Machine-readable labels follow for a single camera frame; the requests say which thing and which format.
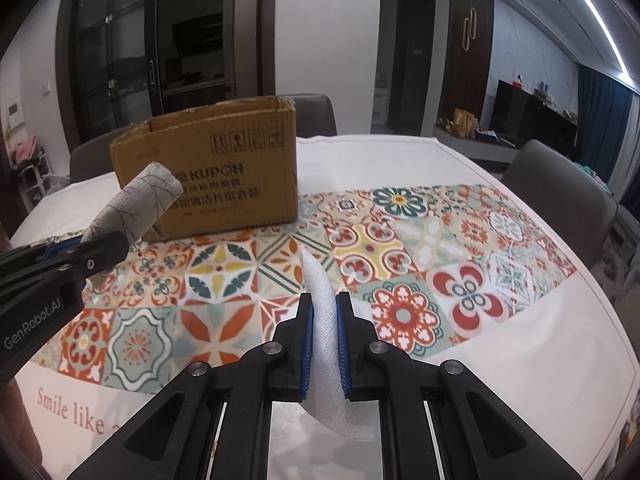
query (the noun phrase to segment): dining chair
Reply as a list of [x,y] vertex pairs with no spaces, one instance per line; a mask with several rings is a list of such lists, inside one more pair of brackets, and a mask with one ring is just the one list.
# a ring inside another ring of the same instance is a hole
[[530,140],[513,159],[502,183],[538,213],[588,268],[600,260],[618,205],[570,160]]
[[638,480],[640,478],[640,435],[634,437],[629,447],[616,462],[606,480]]
[[313,136],[335,137],[334,107],[324,94],[284,95],[296,104],[296,136],[308,139]]
[[113,163],[109,154],[109,145],[129,127],[130,125],[123,126],[76,147],[71,152],[71,161],[69,163],[71,183],[74,184],[111,173],[113,171]]

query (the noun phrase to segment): dining table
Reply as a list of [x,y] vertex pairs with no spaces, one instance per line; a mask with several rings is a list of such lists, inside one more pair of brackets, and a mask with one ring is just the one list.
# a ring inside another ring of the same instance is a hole
[[[298,139],[296,158],[296,221],[137,243],[18,373],[54,480],[189,363],[234,362],[295,316],[303,246],[336,291],[370,303],[380,339],[416,360],[463,362],[583,478],[612,463],[621,432],[630,440],[638,427],[638,359],[542,218],[433,138]],[[47,196],[12,245],[84,230],[119,190],[110,173]],[[380,441],[276,402],[268,478],[382,478]]]

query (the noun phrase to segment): cardboard box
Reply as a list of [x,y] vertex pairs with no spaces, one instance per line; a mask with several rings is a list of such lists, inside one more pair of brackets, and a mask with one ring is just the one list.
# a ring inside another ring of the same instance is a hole
[[184,194],[162,215],[162,236],[181,238],[290,222],[298,216],[293,101],[265,96],[151,118],[110,145],[120,187],[150,162]]

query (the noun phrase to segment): door handle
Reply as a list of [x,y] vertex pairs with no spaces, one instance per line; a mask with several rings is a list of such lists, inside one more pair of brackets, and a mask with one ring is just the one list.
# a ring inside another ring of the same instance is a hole
[[469,23],[469,37],[474,40],[476,38],[476,28],[478,28],[478,11],[475,7],[471,7],[471,21]]
[[462,50],[465,52],[469,51],[469,43],[471,39],[469,38],[469,18],[465,18],[464,25],[462,26]]
[[156,66],[153,61],[149,61],[149,88],[156,92]]

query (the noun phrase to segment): rolled fabric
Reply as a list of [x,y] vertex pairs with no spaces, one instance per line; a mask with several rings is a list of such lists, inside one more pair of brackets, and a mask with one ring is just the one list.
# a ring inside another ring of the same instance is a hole
[[[120,231],[131,247],[183,192],[182,184],[171,171],[152,162],[98,213],[82,235],[81,242]],[[89,278],[94,288],[104,283],[109,272],[104,270]]]
[[[375,400],[350,402],[344,398],[338,364],[338,317],[335,291],[322,265],[301,248],[299,253],[306,291],[314,305],[311,377],[302,407],[330,430],[354,440],[380,438],[380,418]],[[353,313],[372,320],[369,303],[351,298]]]

